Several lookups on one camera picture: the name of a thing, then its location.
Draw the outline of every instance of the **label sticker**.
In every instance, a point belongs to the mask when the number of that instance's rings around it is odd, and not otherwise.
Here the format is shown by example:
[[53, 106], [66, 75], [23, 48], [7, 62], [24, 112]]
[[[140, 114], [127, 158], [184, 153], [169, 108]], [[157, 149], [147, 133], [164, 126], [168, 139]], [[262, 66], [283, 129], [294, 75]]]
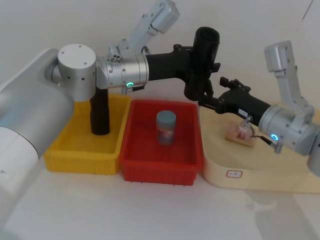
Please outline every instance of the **label sticker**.
[[228, 170], [226, 171], [226, 177], [227, 178], [234, 178], [239, 179], [242, 177], [243, 172], [242, 171], [236, 171], [236, 170]]
[[238, 110], [239, 114], [241, 114], [242, 116], [248, 117], [248, 113], [246, 111], [243, 111], [242, 109], [239, 108]]

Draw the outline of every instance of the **red plastic bin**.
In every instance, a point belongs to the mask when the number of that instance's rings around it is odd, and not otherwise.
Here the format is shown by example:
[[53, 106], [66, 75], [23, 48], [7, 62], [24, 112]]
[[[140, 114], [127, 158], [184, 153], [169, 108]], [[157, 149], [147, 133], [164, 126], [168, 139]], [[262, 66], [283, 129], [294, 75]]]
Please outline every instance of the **red plastic bin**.
[[[176, 115], [174, 142], [157, 142], [157, 113]], [[203, 164], [203, 147], [195, 104], [133, 100], [125, 126], [119, 156], [125, 181], [172, 185], [193, 185]]]

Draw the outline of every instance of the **robotic arm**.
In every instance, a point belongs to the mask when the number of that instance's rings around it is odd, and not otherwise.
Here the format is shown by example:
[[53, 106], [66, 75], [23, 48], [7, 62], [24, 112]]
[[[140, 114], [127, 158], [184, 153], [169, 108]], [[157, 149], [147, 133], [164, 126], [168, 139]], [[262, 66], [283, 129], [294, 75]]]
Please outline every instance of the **robotic arm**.
[[265, 139], [277, 153], [285, 145], [310, 155], [308, 166], [320, 176], [319, 125], [312, 123], [314, 109], [301, 97], [291, 43], [265, 49], [268, 70], [278, 78], [282, 102], [289, 109], [271, 106], [251, 96], [250, 87], [224, 77], [220, 85], [229, 90], [215, 98], [209, 78], [220, 68], [215, 63], [220, 43], [216, 30], [200, 27], [193, 46], [176, 44], [170, 53], [143, 52], [151, 38], [166, 33], [179, 15], [171, 0], [157, 0], [127, 39], [109, 45], [107, 56], [96, 56], [83, 44], [47, 49], [0, 88], [0, 205], [1, 189], [12, 196], [19, 192], [72, 117], [74, 102], [90, 100], [91, 131], [105, 135], [110, 131], [109, 88], [135, 91], [148, 81], [168, 78], [183, 80], [184, 95], [199, 105], [249, 119], [275, 141]]
[[203, 96], [199, 105], [218, 114], [233, 113], [249, 120], [272, 138], [261, 137], [277, 154], [284, 145], [302, 156], [309, 156], [309, 169], [320, 177], [320, 125], [312, 123], [315, 110], [301, 96], [292, 44], [283, 41], [270, 45], [264, 55], [268, 71], [278, 80], [282, 103], [288, 108], [269, 105], [251, 96], [250, 87], [225, 77], [221, 77], [220, 85], [230, 90], [219, 98]]

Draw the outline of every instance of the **cylindrical can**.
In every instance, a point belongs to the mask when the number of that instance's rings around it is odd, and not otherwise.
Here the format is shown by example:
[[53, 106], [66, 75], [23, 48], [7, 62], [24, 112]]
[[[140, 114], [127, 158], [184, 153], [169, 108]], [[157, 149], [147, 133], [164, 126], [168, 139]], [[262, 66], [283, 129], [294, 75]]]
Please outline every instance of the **cylindrical can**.
[[176, 114], [172, 111], [160, 111], [156, 115], [156, 138], [159, 144], [169, 145], [174, 141]]

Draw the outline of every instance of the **wooden block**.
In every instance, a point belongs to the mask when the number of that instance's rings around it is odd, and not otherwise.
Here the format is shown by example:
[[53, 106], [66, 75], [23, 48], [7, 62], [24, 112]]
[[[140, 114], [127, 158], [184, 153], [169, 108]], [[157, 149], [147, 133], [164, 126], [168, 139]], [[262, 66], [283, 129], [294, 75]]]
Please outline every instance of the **wooden block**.
[[253, 148], [256, 144], [257, 139], [250, 138], [251, 135], [251, 130], [247, 132], [240, 132], [239, 124], [236, 122], [232, 122], [227, 128], [224, 138], [230, 142]]

